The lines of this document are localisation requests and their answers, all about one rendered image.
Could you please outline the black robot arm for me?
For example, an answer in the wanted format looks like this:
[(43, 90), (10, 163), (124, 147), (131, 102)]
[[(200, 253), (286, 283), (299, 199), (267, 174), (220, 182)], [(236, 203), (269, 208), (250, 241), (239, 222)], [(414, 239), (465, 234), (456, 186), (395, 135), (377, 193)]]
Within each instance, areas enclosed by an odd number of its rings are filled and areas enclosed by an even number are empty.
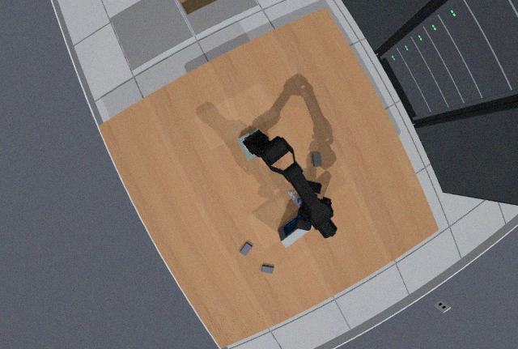
[[(304, 202), (304, 210), (308, 221), (315, 230), (319, 230), (324, 238), (332, 237), (336, 234), (336, 225), (331, 221), (333, 217), (333, 208), (331, 207), (331, 199), (323, 197), (317, 198), (316, 193), (308, 184), (303, 175), (303, 169), (295, 161), (294, 149), (283, 137), (275, 137), (271, 141), (260, 130), (249, 135), (243, 144), (248, 151), (257, 157), (261, 157), (268, 167), (279, 174), (282, 174), (295, 188), (295, 191)], [(284, 171), (280, 168), (271, 166), (286, 153), (291, 152), (294, 163)]]

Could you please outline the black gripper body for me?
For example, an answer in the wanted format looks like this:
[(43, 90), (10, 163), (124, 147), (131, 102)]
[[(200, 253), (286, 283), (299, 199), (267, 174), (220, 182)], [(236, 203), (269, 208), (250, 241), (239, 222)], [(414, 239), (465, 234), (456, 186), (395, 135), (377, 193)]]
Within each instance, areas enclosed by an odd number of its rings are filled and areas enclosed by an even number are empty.
[[(314, 190), (315, 193), (317, 193), (317, 194), (320, 193), (321, 183), (315, 182), (315, 181), (307, 181), (307, 182), (308, 182), (308, 184), (310, 184), (310, 186), (312, 187), (312, 189)], [(302, 211), (301, 216), (303, 216), (304, 219), (296, 218), (295, 227), (305, 230), (305, 231), (310, 231), (312, 228), (312, 224), (307, 220), (307, 215), (305, 213), (304, 208), (305, 208), (304, 202), (302, 202), (300, 211)]]

